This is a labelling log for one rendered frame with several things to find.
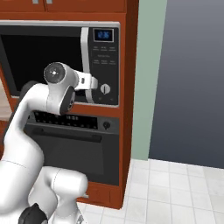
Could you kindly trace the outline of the red-brown cupboard door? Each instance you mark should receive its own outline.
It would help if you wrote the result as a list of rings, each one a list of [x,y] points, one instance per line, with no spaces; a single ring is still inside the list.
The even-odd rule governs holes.
[[[44,10],[44,0],[38,0],[38,4],[34,4],[32,0],[0,0],[1,12],[40,12]]]
[[[123,12],[125,0],[52,0],[49,11],[62,12]]]

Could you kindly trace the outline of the red-brown drawer front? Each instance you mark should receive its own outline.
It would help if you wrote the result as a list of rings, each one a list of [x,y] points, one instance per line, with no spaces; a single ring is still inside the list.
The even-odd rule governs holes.
[[[79,197],[78,202],[102,207],[120,208],[122,206],[121,187],[88,182],[87,198]]]

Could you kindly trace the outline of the red-brown tall cabinet housing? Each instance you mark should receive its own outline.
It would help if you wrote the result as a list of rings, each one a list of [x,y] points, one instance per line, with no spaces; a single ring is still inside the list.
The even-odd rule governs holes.
[[[62,12],[45,10],[40,12],[1,12],[0,20],[50,20],[50,21],[98,21],[118,22],[120,24],[120,87],[119,105],[98,105],[76,101],[68,114],[82,116],[104,116],[119,120],[119,185],[122,193],[122,205],[130,168],[132,117],[135,86],[135,68],[137,52],[137,18],[139,0],[125,0],[123,12]],[[7,100],[12,108],[16,107],[18,97],[10,96],[4,71],[0,64],[0,81],[3,84]]]

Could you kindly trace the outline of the black and silver microwave oven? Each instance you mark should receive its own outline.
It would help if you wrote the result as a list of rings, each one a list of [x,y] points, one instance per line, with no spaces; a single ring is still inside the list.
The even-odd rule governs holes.
[[[89,69],[98,80],[98,88],[92,90],[94,103],[98,105],[119,105],[120,81],[120,24],[98,21],[40,21],[40,20],[0,20],[0,25],[88,27]],[[108,84],[110,92],[103,94],[101,85]],[[76,93],[75,101],[87,104],[86,90]]]

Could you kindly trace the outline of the black microwave door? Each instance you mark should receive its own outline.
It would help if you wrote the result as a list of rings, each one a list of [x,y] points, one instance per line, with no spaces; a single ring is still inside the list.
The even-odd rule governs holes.
[[[83,72],[81,28],[0,25],[0,62],[11,96],[28,81],[46,84],[44,69],[53,62]]]

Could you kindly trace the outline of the black built-in oven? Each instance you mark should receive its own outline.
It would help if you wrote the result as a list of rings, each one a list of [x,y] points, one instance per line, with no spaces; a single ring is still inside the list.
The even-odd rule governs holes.
[[[42,149],[45,166],[82,172],[92,182],[119,184],[119,120],[34,111],[24,132]]]

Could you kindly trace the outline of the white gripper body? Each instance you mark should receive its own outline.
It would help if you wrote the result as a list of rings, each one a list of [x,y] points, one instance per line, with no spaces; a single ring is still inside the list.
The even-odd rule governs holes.
[[[90,89],[98,88],[98,80],[94,76],[89,77],[89,88]]]

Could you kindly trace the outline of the black oven door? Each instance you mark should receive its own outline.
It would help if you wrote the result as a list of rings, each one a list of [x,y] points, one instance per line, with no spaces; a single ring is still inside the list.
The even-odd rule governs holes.
[[[77,136],[98,135],[102,137],[102,140],[100,143],[93,143],[53,136],[39,136],[32,134],[34,129]],[[119,185],[119,136],[117,134],[31,124],[27,124],[24,131],[44,152],[44,166],[81,172],[86,174],[87,179],[92,182],[112,186]]]

